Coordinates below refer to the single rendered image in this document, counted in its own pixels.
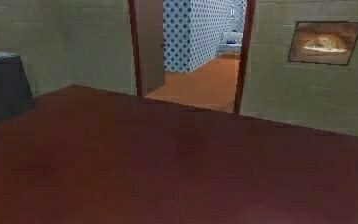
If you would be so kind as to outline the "brown room door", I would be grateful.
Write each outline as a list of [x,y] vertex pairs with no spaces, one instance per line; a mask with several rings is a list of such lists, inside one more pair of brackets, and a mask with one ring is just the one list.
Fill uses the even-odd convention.
[[142,95],[165,83],[163,0],[135,0]]

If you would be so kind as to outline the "black cabinet with grey top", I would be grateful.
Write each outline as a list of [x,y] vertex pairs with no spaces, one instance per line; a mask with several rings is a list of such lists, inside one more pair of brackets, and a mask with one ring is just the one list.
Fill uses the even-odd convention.
[[35,108],[21,57],[0,52],[0,122]]

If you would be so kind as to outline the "white toilet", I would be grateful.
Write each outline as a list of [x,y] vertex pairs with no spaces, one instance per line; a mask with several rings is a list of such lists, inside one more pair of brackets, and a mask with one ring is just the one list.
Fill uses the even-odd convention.
[[224,32],[217,50],[222,53],[240,53],[243,34],[240,32]]

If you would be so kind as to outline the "framed brown picture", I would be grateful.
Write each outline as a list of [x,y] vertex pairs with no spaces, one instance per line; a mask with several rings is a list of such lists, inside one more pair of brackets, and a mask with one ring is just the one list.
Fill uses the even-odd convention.
[[297,21],[288,61],[348,66],[357,41],[357,21]]

